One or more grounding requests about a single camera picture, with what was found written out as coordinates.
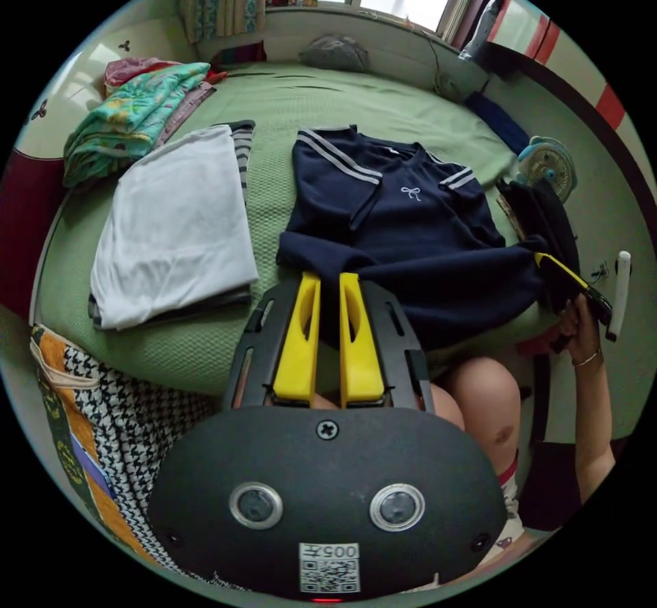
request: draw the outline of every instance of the person's hand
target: person's hand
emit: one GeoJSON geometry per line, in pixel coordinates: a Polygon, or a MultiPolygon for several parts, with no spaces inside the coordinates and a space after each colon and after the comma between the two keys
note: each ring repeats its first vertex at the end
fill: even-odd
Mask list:
{"type": "Polygon", "coordinates": [[[563,336],[570,337],[566,349],[575,365],[588,360],[600,348],[598,322],[591,314],[584,294],[580,294],[573,302],[568,301],[561,315],[559,330],[563,336]]]}

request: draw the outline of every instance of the bracelet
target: bracelet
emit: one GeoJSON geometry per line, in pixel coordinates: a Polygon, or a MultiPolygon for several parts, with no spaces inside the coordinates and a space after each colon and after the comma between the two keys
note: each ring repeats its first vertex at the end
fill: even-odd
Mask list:
{"type": "Polygon", "coordinates": [[[579,362],[578,364],[576,364],[575,362],[573,362],[573,366],[574,366],[576,369],[579,369],[580,367],[583,367],[585,364],[588,364],[589,362],[593,362],[593,360],[595,360],[595,358],[596,358],[598,355],[601,355],[601,354],[602,354],[602,350],[601,350],[600,348],[598,348],[598,349],[595,351],[595,353],[593,353],[593,355],[591,355],[591,357],[589,357],[588,359],[584,360],[583,362],[579,362]]]}

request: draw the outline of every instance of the small fan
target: small fan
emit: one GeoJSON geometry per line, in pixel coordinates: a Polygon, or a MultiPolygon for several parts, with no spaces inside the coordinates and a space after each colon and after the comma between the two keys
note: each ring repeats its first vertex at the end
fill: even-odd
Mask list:
{"type": "Polygon", "coordinates": [[[463,96],[459,87],[454,83],[454,80],[446,73],[436,71],[436,74],[433,77],[433,90],[440,97],[449,100],[450,102],[455,102],[460,104],[463,102],[463,96]]]}
{"type": "Polygon", "coordinates": [[[539,179],[547,179],[561,202],[565,202],[577,186],[573,159],[554,138],[532,136],[529,145],[518,155],[518,161],[518,182],[532,185],[539,179]]]}

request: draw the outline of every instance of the folded white cloth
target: folded white cloth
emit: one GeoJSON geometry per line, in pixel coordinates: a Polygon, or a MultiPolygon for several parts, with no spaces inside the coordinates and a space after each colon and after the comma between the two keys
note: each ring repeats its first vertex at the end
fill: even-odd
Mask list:
{"type": "Polygon", "coordinates": [[[121,177],[91,271],[103,330],[257,279],[229,126],[187,134],[121,177]]]}

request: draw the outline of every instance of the qr code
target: qr code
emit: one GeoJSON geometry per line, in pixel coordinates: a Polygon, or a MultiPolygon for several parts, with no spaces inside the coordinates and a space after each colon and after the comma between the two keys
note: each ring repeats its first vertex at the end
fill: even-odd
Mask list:
{"type": "Polygon", "coordinates": [[[360,592],[358,558],[301,560],[302,592],[360,592]]]}

